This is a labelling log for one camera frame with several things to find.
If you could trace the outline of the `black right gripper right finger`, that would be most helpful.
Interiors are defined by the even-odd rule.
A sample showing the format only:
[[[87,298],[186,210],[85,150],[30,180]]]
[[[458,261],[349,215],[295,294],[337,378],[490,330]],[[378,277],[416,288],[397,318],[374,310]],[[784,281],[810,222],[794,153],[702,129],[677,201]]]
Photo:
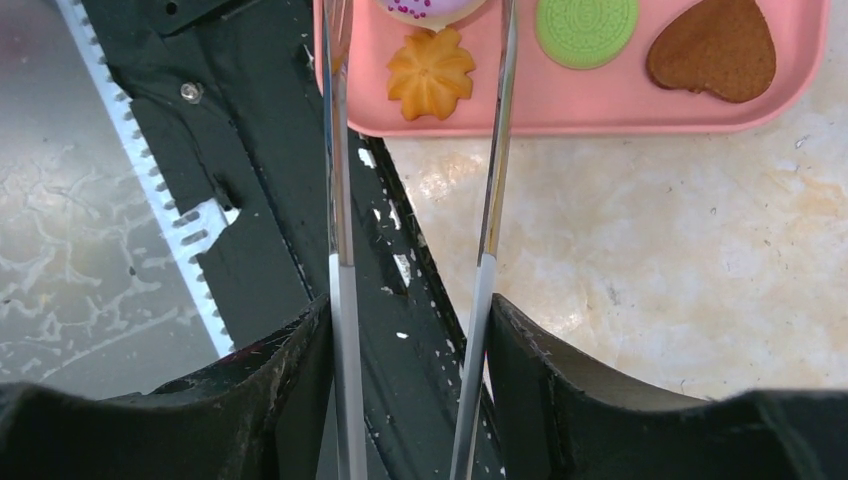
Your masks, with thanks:
[[[549,334],[501,295],[488,333],[511,479],[843,479],[843,390],[702,400],[630,377]]]

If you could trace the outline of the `purple sprinkled donut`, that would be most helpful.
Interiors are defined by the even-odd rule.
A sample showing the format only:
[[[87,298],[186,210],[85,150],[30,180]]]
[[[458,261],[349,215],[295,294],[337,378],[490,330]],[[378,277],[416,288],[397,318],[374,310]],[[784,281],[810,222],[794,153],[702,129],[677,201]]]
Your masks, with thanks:
[[[486,0],[377,0],[379,9],[415,27],[439,31],[478,10]]]

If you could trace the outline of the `metal tongs white handle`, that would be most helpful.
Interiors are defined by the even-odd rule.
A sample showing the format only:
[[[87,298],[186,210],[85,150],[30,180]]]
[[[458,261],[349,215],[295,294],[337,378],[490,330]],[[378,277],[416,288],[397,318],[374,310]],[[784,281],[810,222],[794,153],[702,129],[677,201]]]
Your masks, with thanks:
[[[503,2],[501,14],[502,52],[498,95],[470,330],[451,456],[450,476],[453,479],[469,479],[472,476],[482,395],[486,330],[495,284],[496,255],[511,139],[513,85],[518,49],[514,2]],[[347,63],[352,40],[352,19],[352,2],[323,2],[321,74],[327,162],[328,261],[335,366],[338,476],[341,479],[364,479],[367,476],[367,460],[347,125]]]

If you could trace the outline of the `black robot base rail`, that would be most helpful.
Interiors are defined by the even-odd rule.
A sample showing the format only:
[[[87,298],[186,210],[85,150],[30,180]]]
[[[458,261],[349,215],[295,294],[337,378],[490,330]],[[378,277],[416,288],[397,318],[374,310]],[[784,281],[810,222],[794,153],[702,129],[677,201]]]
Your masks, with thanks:
[[[198,259],[237,347],[329,289],[313,1],[62,1],[166,213],[239,210]],[[393,159],[349,135],[368,475],[445,479],[464,337]]]

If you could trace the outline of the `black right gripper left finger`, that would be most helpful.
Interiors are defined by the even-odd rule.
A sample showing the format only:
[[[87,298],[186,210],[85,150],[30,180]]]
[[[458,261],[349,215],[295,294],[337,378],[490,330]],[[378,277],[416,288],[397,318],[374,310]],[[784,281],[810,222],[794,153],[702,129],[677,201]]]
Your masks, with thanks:
[[[148,394],[1,388],[5,479],[312,479],[332,383],[330,305]]]

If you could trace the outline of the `green round macaron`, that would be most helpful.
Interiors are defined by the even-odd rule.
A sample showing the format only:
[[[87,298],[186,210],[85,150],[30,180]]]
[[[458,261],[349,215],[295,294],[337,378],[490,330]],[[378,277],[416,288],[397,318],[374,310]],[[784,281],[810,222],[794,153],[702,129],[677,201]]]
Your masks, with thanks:
[[[589,70],[615,59],[630,43],[637,0],[540,0],[535,33],[542,51],[569,69]]]

